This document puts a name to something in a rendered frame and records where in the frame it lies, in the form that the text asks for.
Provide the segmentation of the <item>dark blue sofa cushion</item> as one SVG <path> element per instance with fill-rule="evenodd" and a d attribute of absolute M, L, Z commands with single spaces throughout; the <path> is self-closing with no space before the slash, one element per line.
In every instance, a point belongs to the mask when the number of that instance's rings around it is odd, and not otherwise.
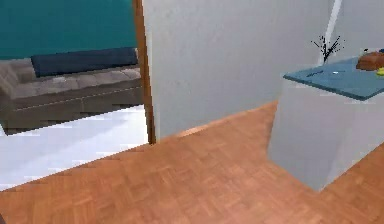
<path fill-rule="evenodd" d="M 131 47 L 33 55 L 37 78 L 136 65 L 136 50 Z"/>

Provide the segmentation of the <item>grey brown sofa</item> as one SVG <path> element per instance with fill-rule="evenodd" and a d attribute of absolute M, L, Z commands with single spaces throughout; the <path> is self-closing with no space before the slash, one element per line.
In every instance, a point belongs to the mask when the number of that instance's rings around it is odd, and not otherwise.
<path fill-rule="evenodd" d="M 139 61 L 37 78 L 31 57 L 0 60 L 0 126 L 7 135 L 143 103 Z"/>

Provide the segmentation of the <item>white counter with blue top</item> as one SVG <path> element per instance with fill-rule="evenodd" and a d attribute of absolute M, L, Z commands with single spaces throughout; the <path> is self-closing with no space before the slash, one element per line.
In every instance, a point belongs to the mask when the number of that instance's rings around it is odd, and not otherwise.
<path fill-rule="evenodd" d="M 316 191 L 384 143 L 384 76 L 358 70 L 357 62 L 283 76 L 268 157 Z"/>

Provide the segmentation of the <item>black twig plant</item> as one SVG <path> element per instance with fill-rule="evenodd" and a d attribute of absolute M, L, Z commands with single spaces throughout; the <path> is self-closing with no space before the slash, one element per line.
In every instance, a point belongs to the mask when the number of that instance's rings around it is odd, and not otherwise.
<path fill-rule="evenodd" d="M 333 42 L 327 40 L 325 36 L 320 36 L 318 40 L 312 41 L 320 52 L 319 63 L 324 64 L 328 61 L 328 58 L 344 49 L 344 40 L 338 36 Z"/>

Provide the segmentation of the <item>brown bread loaf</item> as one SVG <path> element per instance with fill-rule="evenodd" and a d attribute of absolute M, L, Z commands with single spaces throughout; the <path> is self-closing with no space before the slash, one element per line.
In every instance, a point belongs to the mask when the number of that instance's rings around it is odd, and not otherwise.
<path fill-rule="evenodd" d="M 356 68 L 360 70 L 373 71 L 384 67 L 384 53 L 370 52 L 358 59 Z"/>

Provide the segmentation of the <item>brown door frame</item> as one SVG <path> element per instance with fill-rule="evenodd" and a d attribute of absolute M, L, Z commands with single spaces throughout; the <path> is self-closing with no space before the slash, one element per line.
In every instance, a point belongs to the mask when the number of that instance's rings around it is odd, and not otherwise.
<path fill-rule="evenodd" d="M 136 38 L 138 48 L 138 60 L 140 65 L 140 72 L 142 77 L 143 86 L 143 100 L 145 108 L 145 117 L 147 124 L 148 142 L 150 144 L 156 143 L 155 124 L 153 116 L 153 105 L 146 45 L 146 35 L 144 26 L 144 10 L 143 0 L 132 0 L 132 6 L 134 10 L 134 20 L 136 27 Z"/>

